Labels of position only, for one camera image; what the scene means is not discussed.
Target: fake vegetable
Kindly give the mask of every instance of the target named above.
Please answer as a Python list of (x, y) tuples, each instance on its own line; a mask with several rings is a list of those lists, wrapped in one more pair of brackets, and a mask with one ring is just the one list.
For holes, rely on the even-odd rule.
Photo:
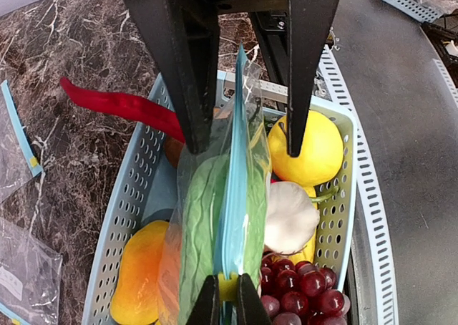
[(273, 172), (281, 180), (289, 180), (303, 187), (313, 187), (331, 180), (344, 158), (344, 144), (337, 126), (319, 112), (308, 112), (302, 150), (297, 158), (288, 155), (286, 127), (286, 116), (283, 116), (269, 132)]
[(313, 237), (320, 213), (305, 190), (292, 182), (271, 185), (264, 244), (282, 255), (292, 255), (303, 249)]

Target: clear plastic bag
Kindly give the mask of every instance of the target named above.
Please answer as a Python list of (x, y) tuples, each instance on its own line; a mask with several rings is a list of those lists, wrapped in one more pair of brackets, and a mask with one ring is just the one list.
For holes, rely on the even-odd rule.
[[(8, 84), (3, 82), (0, 86), (0, 203), (2, 203), (14, 191), (40, 173), (41, 168), (36, 160), (27, 162), (24, 158), (30, 155), (29, 159), (33, 159), (33, 155), (17, 118)], [(10, 114), (15, 115), (18, 122), (16, 127), (11, 122), (14, 119)], [(19, 142), (18, 133), (24, 138), (23, 142)]]
[(57, 324), (62, 256), (0, 218), (0, 311), (33, 325)]
[(260, 282), (271, 161), (260, 67), (242, 48), (236, 75), (235, 96), (213, 120), (209, 149), (184, 149), (180, 157), (179, 202), (158, 278), (162, 325), (186, 323), (208, 275), (248, 273), (256, 287)]

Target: plastic fruit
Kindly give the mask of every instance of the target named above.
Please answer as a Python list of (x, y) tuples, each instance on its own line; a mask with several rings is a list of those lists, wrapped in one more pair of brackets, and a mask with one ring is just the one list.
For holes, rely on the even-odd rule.
[(110, 308), (118, 324), (147, 325), (157, 320), (156, 283), (168, 225), (154, 221), (127, 242)]
[(344, 307), (344, 296), (336, 289), (324, 291), (316, 300), (316, 308), (327, 316), (337, 314)]
[(304, 276), (306, 273), (310, 273), (312, 271), (318, 271), (318, 268), (312, 263), (304, 264), (297, 270), (299, 276)]
[(324, 314), (316, 314), (312, 316), (308, 323), (303, 325), (346, 325), (344, 318), (340, 316), (325, 316)]
[(283, 295), (299, 287), (299, 276), (295, 271), (285, 270), (275, 279), (274, 293)]
[(263, 295), (260, 298), (267, 315), (271, 318), (276, 316), (280, 311), (280, 301), (270, 295)]
[(283, 258), (279, 261), (276, 261), (272, 265), (272, 271), (275, 275), (278, 275), (283, 270), (292, 270), (294, 271), (294, 263), (289, 259)]
[(303, 187), (315, 186), (331, 180), (342, 166), (344, 144), (337, 126), (326, 116), (313, 110), (308, 112), (301, 154), (288, 155), (286, 116), (275, 123), (268, 135), (273, 172), (281, 180), (296, 182)]
[(326, 290), (326, 279), (319, 271), (312, 271), (301, 277), (301, 291), (309, 298), (315, 298)]
[(263, 294), (270, 294), (273, 291), (273, 273), (266, 267), (260, 269), (261, 279), (260, 287)]
[(326, 279), (326, 289), (333, 288), (336, 285), (337, 275), (332, 269), (327, 267), (320, 268), (320, 273), (322, 273)]
[(301, 325), (301, 318), (291, 312), (280, 313), (274, 318), (272, 325)]
[(308, 300), (305, 295), (298, 291), (290, 291), (281, 298), (281, 309), (303, 316), (308, 310)]

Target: marble countertop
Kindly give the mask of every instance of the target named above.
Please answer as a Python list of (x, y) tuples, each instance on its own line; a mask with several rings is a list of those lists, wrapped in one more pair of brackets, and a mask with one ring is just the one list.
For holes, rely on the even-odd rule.
[[(240, 42), (262, 64), (246, 14), (222, 16), (220, 26), (220, 69), (234, 70)], [(43, 0), (0, 17), (0, 81), (9, 80), (44, 167), (0, 205), (0, 217), (63, 255), (60, 324), (81, 322), (99, 231), (135, 123), (76, 107), (59, 78), (147, 96), (157, 73), (122, 0)]]

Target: red grape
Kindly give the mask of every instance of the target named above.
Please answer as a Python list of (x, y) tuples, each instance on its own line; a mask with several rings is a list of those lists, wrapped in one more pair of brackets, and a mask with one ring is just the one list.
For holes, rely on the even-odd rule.
[(311, 264), (309, 261), (300, 261), (298, 263), (296, 263), (296, 265), (294, 266), (295, 270), (296, 270), (296, 273), (298, 272), (299, 268), (301, 266), (304, 266), (306, 264)]
[(316, 314), (308, 320), (307, 325), (346, 325), (344, 318), (340, 316), (325, 316), (324, 314)]
[(292, 270), (284, 270), (275, 279), (275, 292), (283, 295), (299, 288), (299, 276)]
[(344, 316), (345, 314), (347, 314), (350, 310), (350, 305), (351, 305), (350, 298), (344, 294), (343, 295), (343, 307), (339, 312), (337, 312), (336, 316)]
[(306, 273), (310, 273), (311, 271), (318, 271), (318, 268), (312, 263), (304, 264), (298, 269), (298, 275), (303, 276)]
[(263, 295), (260, 300), (262, 301), (264, 309), (269, 317), (273, 318), (280, 311), (280, 301), (275, 299), (273, 296)]
[(291, 262), (289, 259), (283, 258), (279, 261), (276, 261), (272, 265), (272, 271), (275, 275), (278, 275), (280, 272), (284, 270), (292, 270), (294, 271), (294, 263)]
[(321, 268), (320, 273), (326, 278), (326, 289), (333, 288), (336, 285), (337, 275), (330, 268)]
[(274, 318), (272, 325), (301, 325), (301, 318), (291, 312), (280, 313)]
[(302, 292), (309, 298), (315, 298), (326, 290), (326, 279), (318, 271), (302, 276), (299, 284)]
[(261, 268), (260, 269), (261, 279), (260, 279), (260, 287), (263, 294), (269, 294), (273, 290), (273, 273), (272, 270), (269, 268)]
[(344, 307), (344, 303), (344, 296), (336, 289), (324, 291), (316, 300), (318, 310), (327, 316), (337, 314)]
[(303, 316), (308, 310), (307, 297), (298, 291), (290, 291), (281, 298), (281, 309)]

